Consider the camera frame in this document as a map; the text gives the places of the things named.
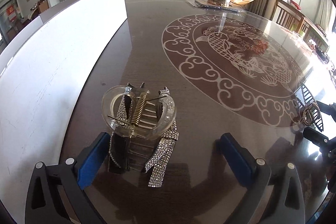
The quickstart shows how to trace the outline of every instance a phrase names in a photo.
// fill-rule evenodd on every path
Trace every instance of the silver screw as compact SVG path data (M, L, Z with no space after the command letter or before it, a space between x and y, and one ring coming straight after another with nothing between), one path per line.
M75 160L73 159L73 158L68 158L66 161L65 161L65 163L67 164L67 165L71 165L71 164L73 164L75 162Z
M257 159L257 164L265 165L265 161L263 159Z
M37 169L40 169L42 166L43 166L43 163L42 163L42 162L38 162L38 163L35 165L35 167L36 167Z
M295 165L291 162L288 163L287 166L288 166L289 169L294 169L295 168Z

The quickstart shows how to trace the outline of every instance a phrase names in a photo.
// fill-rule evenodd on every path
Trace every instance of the brown tabletop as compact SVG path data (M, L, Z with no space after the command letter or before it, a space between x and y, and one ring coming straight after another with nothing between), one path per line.
M318 147L302 137L295 94L305 82L317 100L334 102L323 65L279 25L251 13L201 9L185 0L127 0L126 7L128 19L78 98L60 161L76 157L101 131L110 132L102 96L128 82L145 82L154 93L168 86L179 139L162 188L148 187L148 174L116 175L103 164L85 192L105 221L223 223L246 192L214 149L225 132L271 168L296 165L308 220L328 192L328 170ZM323 119L323 134L334 137L333 120ZM258 222L271 191L269 186L251 223Z

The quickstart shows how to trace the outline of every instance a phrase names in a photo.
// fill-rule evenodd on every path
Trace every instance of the wooden railing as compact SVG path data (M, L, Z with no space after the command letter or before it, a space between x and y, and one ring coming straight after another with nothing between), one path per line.
M276 6L271 19L286 29L302 35L305 42L312 39L324 52L328 50L329 42L321 31L303 13L296 10L287 2L276 0Z

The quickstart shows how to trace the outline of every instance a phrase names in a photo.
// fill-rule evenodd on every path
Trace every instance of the circular table pattern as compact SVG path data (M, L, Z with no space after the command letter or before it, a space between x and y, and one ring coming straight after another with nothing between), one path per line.
M263 31L219 15L191 15L165 28L162 45L179 73L227 109L269 126L297 123L302 71Z

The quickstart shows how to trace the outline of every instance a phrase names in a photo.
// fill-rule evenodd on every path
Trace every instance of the gold coil spring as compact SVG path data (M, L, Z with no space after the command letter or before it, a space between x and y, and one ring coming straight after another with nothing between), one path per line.
M139 121L140 121L141 114L142 114L145 104L146 104L146 100L144 97L138 99L136 106L135 106L134 114L131 120L132 125L134 126L139 125Z

